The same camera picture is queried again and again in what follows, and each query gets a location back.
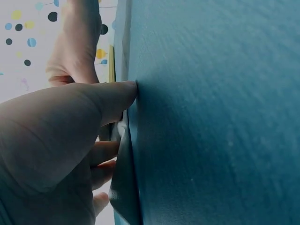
teal surface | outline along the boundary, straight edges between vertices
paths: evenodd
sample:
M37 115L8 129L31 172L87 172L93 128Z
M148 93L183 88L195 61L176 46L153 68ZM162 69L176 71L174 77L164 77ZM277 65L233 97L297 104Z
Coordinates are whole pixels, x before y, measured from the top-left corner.
M133 0L145 225L300 224L300 1Z

yellow object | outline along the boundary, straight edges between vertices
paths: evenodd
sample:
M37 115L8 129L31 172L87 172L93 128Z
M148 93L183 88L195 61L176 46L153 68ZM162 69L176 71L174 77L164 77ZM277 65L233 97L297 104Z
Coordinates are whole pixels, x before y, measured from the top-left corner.
M114 68L114 47L109 46L109 82L116 81L116 73Z
M102 59L106 56L106 52L103 49L98 49L96 53L97 59Z
M32 28L34 27L34 22L33 22L33 21L27 21L27 22L25 23L25 27L26 27L27 29L32 29Z
M22 52L17 52L16 55L17 55L17 58L21 58L22 57Z
M11 18L13 20L18 20L21 18L22 12L20 10L16 10L12 13Z

hand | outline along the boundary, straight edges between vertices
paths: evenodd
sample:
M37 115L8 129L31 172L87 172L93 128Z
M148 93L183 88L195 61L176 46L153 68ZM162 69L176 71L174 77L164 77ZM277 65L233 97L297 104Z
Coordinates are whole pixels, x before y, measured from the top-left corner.
M1 104L0 223L94 224L108 196L92 190L111 178L106 161L118 151L95 139L136 94L135 82L73 83Z
M99 82L94 61L100 30L98 0L67 0L61 31L46 67L52 86Z

yellow dot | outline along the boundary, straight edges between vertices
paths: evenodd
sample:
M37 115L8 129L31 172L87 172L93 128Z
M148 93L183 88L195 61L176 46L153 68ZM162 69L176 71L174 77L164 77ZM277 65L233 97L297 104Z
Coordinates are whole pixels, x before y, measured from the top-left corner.
M13 20L18 20L21 18L22 12L20 10L16 10L12 13L11 18Z
M106 52L103 49L98 49L96 53L97 59L102 59L106 55Z
M27 21L27 22L25 23L25 27L26 27L27 29L32 29L32 28L34 27L34 22L33 22L33 21Z
M16 55L17 55L17 58L21 58L22 57L22 52L17 52Z

polka dot wall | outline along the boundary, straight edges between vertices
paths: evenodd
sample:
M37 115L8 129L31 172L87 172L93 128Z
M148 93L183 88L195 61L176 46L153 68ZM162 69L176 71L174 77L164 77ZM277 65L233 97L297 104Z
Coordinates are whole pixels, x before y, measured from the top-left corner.
M109 45L113 45L117 0L98 0L102 18L95 68L101 82L108 78ZM66 0L0 1L0 95L2 87L16 97L47 87L45 65L60 27Z

